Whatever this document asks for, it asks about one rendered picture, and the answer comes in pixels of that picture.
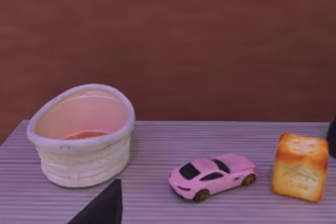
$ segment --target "white rim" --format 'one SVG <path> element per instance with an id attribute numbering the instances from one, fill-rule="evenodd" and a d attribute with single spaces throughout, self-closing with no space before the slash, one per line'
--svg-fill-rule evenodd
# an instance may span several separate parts
<path id="1" fill-rule="evenodd" d="M 103 90 L 103 91 L 108 91 L 108 92 L 111 92 L 112 94 L 115 94 L 124 103 L 128 111 L 129 118 L 126 124 L 119 130 L 117 130 L 116 132 L 110 133 L 108 135 L 96 136 L 96 137 L 85 138 L 85 139 L 77 139 L 77 140 L 53 139 L 53 138 L 43 137 L 35 133 L 35 130 L 34 130 L 35 125 L 41 115 L 43 115 L 47 110 L 49 110 L 55 103 L 61 101 L 65 97 L 70 96 L 74 93 L 77 93 L 85 89 Z M 60 146 L 64 146 L 63 151 L 67 149 L 67 146 L 71 146 L 71 148 L 75 148 L 77 150 L 82 149 L 82 148 L 84 149 L 94 148 L 94 147 L 101 146 L 102 143 L 112 144 L 118 141 L 120 138 L 124 137 L 129 132 L 129 130 L 133 128 L 134 121 L 135 121 L 135 112 L 134 112 L 133 105 L 131 104 L 129 99 L 119 90 L 111 86 L 105 85 L 105 84 L 94 84 L 94 83 L 84 84 L 81 86 L 71 88 L 59 94 L 58 96 L 56 96 L 55 98 L 47 102 L 45 105 L 43 105 L 30 119 L 28 126 L 27 126 L 27 137 L 36 146 L 41 146 L 41 147 L 43 146 L 46 148 L 57 148 L 57 149 L 59 149 Z"/>

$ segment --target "car side window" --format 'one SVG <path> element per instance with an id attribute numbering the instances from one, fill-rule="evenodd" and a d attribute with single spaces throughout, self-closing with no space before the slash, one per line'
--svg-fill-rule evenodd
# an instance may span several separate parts
<path id="1" fill-rule="evenodd" d="M 208 175 L 205 175 L 203 178 L 200 179 L 200 181 L 208 181 L 208 180 L 213 180 L 217 178 L 223 177 L 223 174 L 220 173 L 210 173 Z"/>

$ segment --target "striped tablecloth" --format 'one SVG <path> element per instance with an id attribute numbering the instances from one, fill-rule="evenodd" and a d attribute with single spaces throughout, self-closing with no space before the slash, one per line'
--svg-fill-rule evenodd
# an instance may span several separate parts
<path id="1" fill-rule="evenodd" d="M 108 183 L 64 189 L 42 174 L 39 157 L 25 135 L 28 121 L 0 147 L 0 223 L 65 224 Z M 319 204 L 274 195 L 272 164 L 283 132 L 324 137 L 327 123 L 138 121 L 129 165 L 119 176 L 123 224 L 336 223 L 336 161 L 330 159 Z M 170 170 L 200 156 L 237 153 L 259 170 L 251 187 L 212 196 L 201 204 L 181 201 L 169 189 Z"/>

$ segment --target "bread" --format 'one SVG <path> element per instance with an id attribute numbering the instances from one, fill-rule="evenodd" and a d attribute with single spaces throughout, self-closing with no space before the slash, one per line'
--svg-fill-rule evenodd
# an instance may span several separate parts
<path id="1" fill-rule="evenodd" d="M 274 162 L 275 194 L 319 202 L 328 169 L 328 142 L 322 138 L 284 133 Z"/>

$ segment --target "pink car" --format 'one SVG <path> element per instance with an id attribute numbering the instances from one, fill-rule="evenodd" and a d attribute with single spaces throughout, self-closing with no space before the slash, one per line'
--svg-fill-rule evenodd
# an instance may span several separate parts
<path id="1" fill-rule="evenodd" d="M 183 199 L 203 202 L 212 194 L 237 186 L 249 186 L 257 178 L 255 164 L 245 157 L 226 154 L 201 157 L 169 174 L 173 191 Z"/>

